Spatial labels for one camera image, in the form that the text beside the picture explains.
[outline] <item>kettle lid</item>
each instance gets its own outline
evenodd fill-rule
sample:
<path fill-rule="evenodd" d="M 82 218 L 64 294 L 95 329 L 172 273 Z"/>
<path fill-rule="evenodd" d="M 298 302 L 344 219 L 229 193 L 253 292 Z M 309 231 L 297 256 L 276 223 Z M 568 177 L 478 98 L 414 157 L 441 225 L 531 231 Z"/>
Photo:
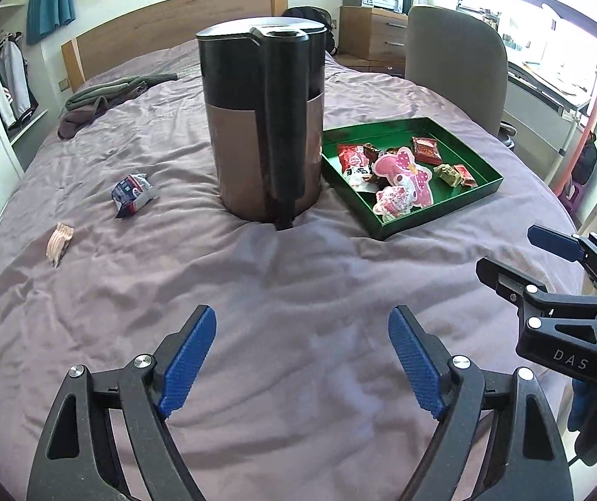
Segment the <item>kettle lid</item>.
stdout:
<path fill-rule="evenodd" d="M 296 18 L 291 16 L 263 16 L 256 18 L 241 18 L 227 23 L 216 24 L 197 33 L 199 40 L 218 39 L 226 37 L 249 36 L 253 30 L 259 28 L 273 28 L 274 26 L 289 26 L 303 30 L 306 34 L 317 34 L 326 31 L 326 26 L 315 20 Z"/>

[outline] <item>wooden headboard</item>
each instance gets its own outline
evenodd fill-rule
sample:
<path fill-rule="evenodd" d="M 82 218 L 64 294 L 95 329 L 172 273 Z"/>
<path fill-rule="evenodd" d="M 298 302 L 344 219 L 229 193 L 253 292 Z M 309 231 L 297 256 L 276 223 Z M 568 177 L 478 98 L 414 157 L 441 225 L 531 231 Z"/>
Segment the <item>wooden headboard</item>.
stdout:
<path fill-rule="evenodd" d="M 208 26 L 279 16 L 287 0 L 166 0 L 119 16 L 67 41 L 62 56 L 71 89 L 117 65 L 196 38 Z"/>

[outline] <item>blue glove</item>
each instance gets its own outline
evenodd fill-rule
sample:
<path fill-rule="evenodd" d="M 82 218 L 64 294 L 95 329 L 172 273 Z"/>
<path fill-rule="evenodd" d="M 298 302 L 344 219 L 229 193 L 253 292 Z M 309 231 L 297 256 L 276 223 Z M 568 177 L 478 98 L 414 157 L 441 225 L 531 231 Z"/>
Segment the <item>blue glove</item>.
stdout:
<path fill-rule="evenodd" d="M 572 390 L 574 390 L 574 401 L 567 419 L 567 429 L 580 431 L 593 403 L 597 402 L 597 388 L 586 382 L 572 379 Z"/>

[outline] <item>purple stool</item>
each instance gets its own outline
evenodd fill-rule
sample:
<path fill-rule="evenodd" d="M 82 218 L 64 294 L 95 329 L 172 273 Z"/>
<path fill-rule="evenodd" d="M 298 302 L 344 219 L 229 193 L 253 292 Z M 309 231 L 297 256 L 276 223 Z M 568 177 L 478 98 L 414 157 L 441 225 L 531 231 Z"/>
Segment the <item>purple stool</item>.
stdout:
<path fill-rule="evenodd" d="M 571 184 L 574 186 L 574 194 L 572 194 L 572 197 L 567 197 L 563 190 L 558 196 L 558 199 L 561 204 L 564 205 L 564 208 L 567 209 L 570 216 L 574 216 L 577 213 L 579 205 L 581 205 L 581 200 L 583 200 L 583 185 L 574 181 L 572 181 Z"/>

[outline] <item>kettle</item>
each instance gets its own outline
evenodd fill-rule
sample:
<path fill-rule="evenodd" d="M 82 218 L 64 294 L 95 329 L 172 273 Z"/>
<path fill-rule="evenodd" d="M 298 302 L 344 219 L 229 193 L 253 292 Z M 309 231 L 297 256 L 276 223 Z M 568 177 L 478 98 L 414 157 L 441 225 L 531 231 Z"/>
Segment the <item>kettle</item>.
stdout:
<path fill-rule="evenodd" d="M 196 38 L 222 203 L 292 227 L 320 192 L 326 27 L 246 18 Z"/>

